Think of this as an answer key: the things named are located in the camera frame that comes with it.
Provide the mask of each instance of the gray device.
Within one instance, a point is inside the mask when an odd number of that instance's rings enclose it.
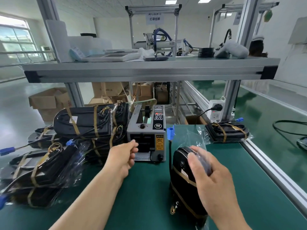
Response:
[[[164,105],[146,106],[145,109],[136,105],[128,124],[127,137],[128,141],[135,139],[139,143],[135,161],[165,161],[167,134]]]
[[[168,60],[168,56],[163,55],[154,55],[152,57],[143,57],[145,61],[161,61],[161,60]]]

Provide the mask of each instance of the ceiling light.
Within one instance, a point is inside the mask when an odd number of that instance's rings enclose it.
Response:
[[[174,5],[174,4],[176,4],[176,2],[177,2],[177,0],[166,0],[165,4],[166,5]]]
[[[199,0],[198,3],[208,3],[209,1],[211,1],[211,0]]]

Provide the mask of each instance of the yellow warning label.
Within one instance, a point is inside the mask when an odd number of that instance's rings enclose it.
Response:
[[[156,150],[164,150],[164,135],[156,135]]]

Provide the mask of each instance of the power strip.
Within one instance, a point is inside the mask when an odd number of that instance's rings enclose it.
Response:
[[[221,104],[224,108],[225,99],[224,100],[210,100],[208,109],[212,108],[216,104]],[[208,112],[206,112],[206,114],[207,114],[207,117],[210,120],[210,122],[213,123],[213,122],[220,122],[221,121],[222,112],[223,112],[223,110],[221,110],[221,111],[209,110]]]

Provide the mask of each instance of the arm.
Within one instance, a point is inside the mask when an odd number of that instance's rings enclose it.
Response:
[[[229,170],[206,150],[196,146],[191,148],[202,154],[212,166],[213,172],[208,177],[197,157],[193,153],[188,155],[199,198],[217,228],[219,230],[251,230],[240,210]]]
[[[103,229],[123,179],[134,165],[134,153],[138,151],[137,146],[138,143],[133,140],[112,147],[103,169],[50,230]]]

